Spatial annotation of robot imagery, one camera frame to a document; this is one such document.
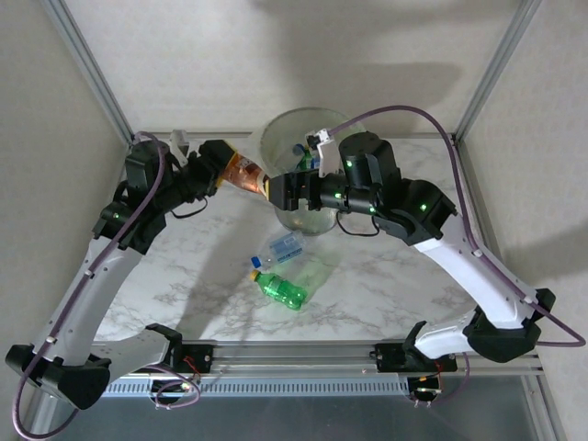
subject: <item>plastic bottle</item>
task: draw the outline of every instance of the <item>plastic bottle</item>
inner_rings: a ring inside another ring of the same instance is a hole
[[[301,157],[296,166],[296,171],[302,172],[319,168],[321,158],[318,150],[309,149],[308,146],[303,146],[302,144],[296,144],[296,147],[301,151]]]
[[[276,168],[284,173],[295,172],[300,160],[304,157],[304,146],[296,144],[291,149],[285,149],[276,161]]]
[[[266,181],[269,176],[259,165],[240,153],[235,152],[232,156],[222,178],[243,190],[266,196]]]
[[[301,232],[289,232],[266,243],[263,250],[251,258],[254,268],[269,269],[304,252],[304,236]]]
[[[297,287],[273,273],[262,274],[254,270],[251,272],[250,278],[259,285],[264,294],[274,300],[281,301],[294,311],[300,310],[302,303],[308,296],[304,288]]]

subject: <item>white wall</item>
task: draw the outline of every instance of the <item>white wall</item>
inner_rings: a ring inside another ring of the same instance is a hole
[[[40,2],[0,0],[0,354],[48,320],[114,189],[124,146]],[[0,439],[18,376],[0,363]]]
[[[543,0],[467,148],[506,262],[588,336],[588,3]],[[585,440],[588,349],[540,355],[570,441]]]
[[[424,107],[453,130],[520,0],[67,0],[133,128],[256,129],[294,107]],[[367,122],[381,136],[422,119]]]

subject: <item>aluminum frame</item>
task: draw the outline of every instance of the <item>aluminum frame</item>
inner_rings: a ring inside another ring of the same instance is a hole
[[[63,38],[67,49],[73,55],[82,75],[94,92],[96,99],[107,114],[120,139],[127,145],[132,143],[132,128],[108,86],[107,80],[100,71],[90,48],[84,40],[82,32],[75,24],[64,0],[41,0],[47,15]]]
[[[467,144],[462,141],[458,149],[458,159],[467,186],[469,200],[473,207],[474,215],[480,226],[482,240],[486,246],[498,257],[501,258],[496,236],[492,229],[488,210],[483,202],[481,188],[474,172],[473,164],[469,158]],[[526,400],[531,412],[537,436],[540,440],[566,441],[567,437],[558,410],[551,396],[551,391],[545,375],[522,376],[523,387],[526,392]]]
[[[185,341],[186,345],[214,345],[213,363],[209,377],[215,378],[369,378],[378,373],[376,360],[369,353],[377,343],[401,343],[401,340],[382,341],[287,341],[287,342],[210,342]],[[447,377],[465,375],[465,360],[457,356],[457,372],[444,373]],[[500,364],[482,356],[469,356],[470,375],[543,375],[537,353],[533,352]],[[425,372],[399,374],[399,377],[418,377]],[[171,378],[154,373],[143,374],[157,378]]]
[[[458,148],[465,140],[466,135],[488,100],[490,93],[503,73],[504,67],[506,67],[506,64],[511,59],[516,46],[521,38],[523,38],[526,28],[537,12],[540,4],[541,0],[523,0],[514,13],[513,19],[503,35],[503,39],[498,45],[490,64],[486,68],[486,72],[474,92],[474,96],[456,128],[455,140]]]
[[[104,392],[105,398],[129,398],[153,396],[155,378],[127,377],[111,383]],[[376,397],[407,396],[408,379],[389,374],[378,378],[353,379],[216,379],[204,376],[199,384],[203,397]],[[181,397],[183,391],[164,391],[164,397]]]

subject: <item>bottle label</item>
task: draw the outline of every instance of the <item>bottle label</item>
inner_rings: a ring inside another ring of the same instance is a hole
[[[277,296],[279,294],[279,286],[282,284],[283,281],[284,279],[278,276],[272,278],[266,286],[266,294],[271,297]]]
[[[302,254],[302,245],[300,245],[293,232],[270,243],[269,249],[279,264],[298,254]]]

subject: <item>green plastic bottle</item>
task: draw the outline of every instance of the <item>green plastic bottle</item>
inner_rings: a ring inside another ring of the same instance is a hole
[[[277,274],[262,274],[255,270],[251,272],[250,278],[257,282],[264,294],[274,300],[281,301],[294,311],[300,310],[302,303],[308,296],[305,289],[292,285]]]

